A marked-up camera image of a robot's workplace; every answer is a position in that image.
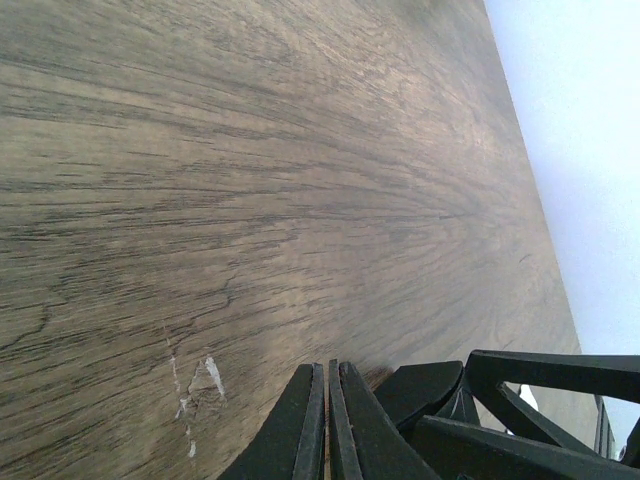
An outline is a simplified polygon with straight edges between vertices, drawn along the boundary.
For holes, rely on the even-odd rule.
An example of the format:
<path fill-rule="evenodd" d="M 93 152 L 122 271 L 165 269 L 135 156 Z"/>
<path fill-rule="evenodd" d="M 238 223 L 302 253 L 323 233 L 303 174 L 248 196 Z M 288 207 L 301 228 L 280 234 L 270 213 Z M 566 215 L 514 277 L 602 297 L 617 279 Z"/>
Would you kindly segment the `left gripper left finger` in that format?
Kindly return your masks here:
<path fill-rule="evenodd" d="M 324 371 L 297 367 L 260 430 L 222 479 L 322 479 L 325 453 Z"/>

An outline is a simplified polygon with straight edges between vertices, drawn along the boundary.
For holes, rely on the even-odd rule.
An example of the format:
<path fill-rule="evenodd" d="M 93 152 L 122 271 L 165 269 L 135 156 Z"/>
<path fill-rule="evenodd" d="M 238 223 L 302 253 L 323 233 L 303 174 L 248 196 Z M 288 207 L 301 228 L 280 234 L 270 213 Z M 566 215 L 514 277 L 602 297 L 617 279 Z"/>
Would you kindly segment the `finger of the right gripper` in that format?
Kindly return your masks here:
<path fill-rule="evenodd" d="M 594 451 L 530 407 L 507 382 L 639 402 L 637 355 L 559 355 L 474 350 L 466 363 L 472 394 L 514 434 L 583 454 Z"/>
<path fill-rule="evenodd" d="M 495 430 L 425 416 L 411 447 L 443 479 L 637 479 L 637 469 Z"/>

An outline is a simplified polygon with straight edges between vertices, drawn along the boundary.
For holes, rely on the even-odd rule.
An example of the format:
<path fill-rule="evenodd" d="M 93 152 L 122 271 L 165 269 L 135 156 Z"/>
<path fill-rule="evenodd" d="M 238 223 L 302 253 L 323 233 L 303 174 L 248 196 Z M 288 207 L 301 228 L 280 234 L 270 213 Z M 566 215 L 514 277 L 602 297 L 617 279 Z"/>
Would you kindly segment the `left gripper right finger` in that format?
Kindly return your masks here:
<path fill-rule="evenodd" d="M 333 479 L 437 479 L 409 446 L 357 368 L 328 367 L 329 458 Z"/>

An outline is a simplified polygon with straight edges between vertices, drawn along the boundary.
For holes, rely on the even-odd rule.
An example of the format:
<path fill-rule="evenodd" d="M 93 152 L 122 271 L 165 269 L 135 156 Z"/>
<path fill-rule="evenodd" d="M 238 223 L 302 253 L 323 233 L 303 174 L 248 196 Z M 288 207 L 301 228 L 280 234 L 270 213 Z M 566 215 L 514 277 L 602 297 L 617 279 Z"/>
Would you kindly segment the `black geometric glasses case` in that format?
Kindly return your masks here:
<path fill-rule="evenodd" d="M 412 430 L 424 416 L 480 425 L 461 361 L 402 366 L 374 395 L 401 433 Z"/>

